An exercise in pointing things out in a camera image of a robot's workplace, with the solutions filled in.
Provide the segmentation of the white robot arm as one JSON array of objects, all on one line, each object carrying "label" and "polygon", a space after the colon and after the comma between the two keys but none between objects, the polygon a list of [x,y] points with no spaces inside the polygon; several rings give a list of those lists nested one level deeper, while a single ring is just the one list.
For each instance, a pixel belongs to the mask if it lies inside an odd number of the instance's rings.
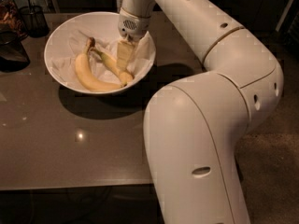
[{"label": "white robot arm", "polygon": [[276,108],[283,73],[275,56],[208,0],[122,0],[120,33],[148,29],[152,4],[205,72],[172,82],[149,100],[144,140],[165,224],[250,224],[235,143]]}]

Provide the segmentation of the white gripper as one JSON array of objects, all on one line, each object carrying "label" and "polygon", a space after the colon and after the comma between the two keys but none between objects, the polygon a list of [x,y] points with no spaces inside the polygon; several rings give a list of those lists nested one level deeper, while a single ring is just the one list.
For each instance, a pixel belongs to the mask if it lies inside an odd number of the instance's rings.
[{"label": "white gripper", "polygon": [[140,18],[128,13],[123,8],[120,10],[118,30],[123,38],[117,45],[117,66],[125,70],[135,51],[135,42],[143,38],[149,29],[150,18]]}]

